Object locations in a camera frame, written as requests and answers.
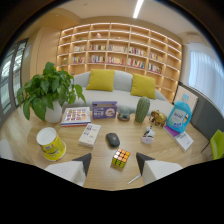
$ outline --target rubik's cube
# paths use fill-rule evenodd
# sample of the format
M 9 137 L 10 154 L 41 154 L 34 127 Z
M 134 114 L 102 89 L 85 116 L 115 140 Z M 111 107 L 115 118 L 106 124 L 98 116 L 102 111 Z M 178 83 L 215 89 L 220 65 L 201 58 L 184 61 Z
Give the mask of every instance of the rubik's cube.
M 122 149 L 118 149 L 113 156 L 112 163 L 115 164 L 116 166 L 123 168 L 127 162 L 129 155 L 130 155 L 130 152 L 127 152 Z

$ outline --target computer mouse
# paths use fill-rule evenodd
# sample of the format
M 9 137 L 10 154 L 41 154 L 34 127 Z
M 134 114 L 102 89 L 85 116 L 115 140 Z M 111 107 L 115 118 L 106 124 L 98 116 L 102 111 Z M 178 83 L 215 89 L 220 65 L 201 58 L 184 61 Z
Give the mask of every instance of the computer mouse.
M 117 147 L 120 145 L 120 140 L 116 133 L 108 133 L 106 135 L 106 139 L 107 139 L 110 147 Z

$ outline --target green plant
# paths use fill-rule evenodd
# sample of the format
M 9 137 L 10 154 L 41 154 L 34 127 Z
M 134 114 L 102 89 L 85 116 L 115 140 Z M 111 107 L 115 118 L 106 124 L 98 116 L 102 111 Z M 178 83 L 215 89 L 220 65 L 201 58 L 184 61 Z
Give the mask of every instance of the green plant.
M 35 75 L 26 82 L 24 87 L 17 91 L 17 100 L 20 107 L 23 103 L 23 113 L 27 120 L 30 119 L 30 108 L 35 115 L 42 121 L 45 121 L 46 108 L 54 110 L 53 101 L 58 100 L 60 106 L 64 102 L 72 104 L 76 101 L 76 96 L 81 98 L 86 104 L 82 87 L 71 84 L 73 76 L 68 72 L 56 71 L 54 64 L 47 62 L 43 74 Z

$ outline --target white sofa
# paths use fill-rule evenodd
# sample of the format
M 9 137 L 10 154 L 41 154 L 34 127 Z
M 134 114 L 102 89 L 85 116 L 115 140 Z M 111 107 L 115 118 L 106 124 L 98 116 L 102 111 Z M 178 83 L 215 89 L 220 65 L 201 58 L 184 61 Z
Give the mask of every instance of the white sofa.
M 117 101 L 117 111 L 121 107 L 127 107 L 132 113 L 136 112 L 138 101 L 141 97 L 130 95 L 132 89 L 132 74 L 115 70 L 114 89 L 112 92 L 102 90 L 86 90 L 89 83 L 90 71 L 74 76 L 74 84 L 79 84 L 83 87 L 83 95 L 86 99 L 86 105 L 81 99 L 76 99 L 74 104 L 65 103 L 63 112 L 67 107 L 84 107 L 88 106 L 92 110 L 93 101 Z M 156 99 L 150 99 L 150 107 L 148 115 L 153 110 L 159 110 L 167 117 L 169 116 L 173 105 L 156 90 Z

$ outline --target curtain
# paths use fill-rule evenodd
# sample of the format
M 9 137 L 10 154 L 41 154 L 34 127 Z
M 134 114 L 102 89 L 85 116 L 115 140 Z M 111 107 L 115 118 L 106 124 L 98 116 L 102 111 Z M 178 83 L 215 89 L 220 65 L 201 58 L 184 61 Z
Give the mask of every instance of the curtain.
M 224 71 L 208 52 L 190 50 L 188 85 L 210 99 L 224 116 Z

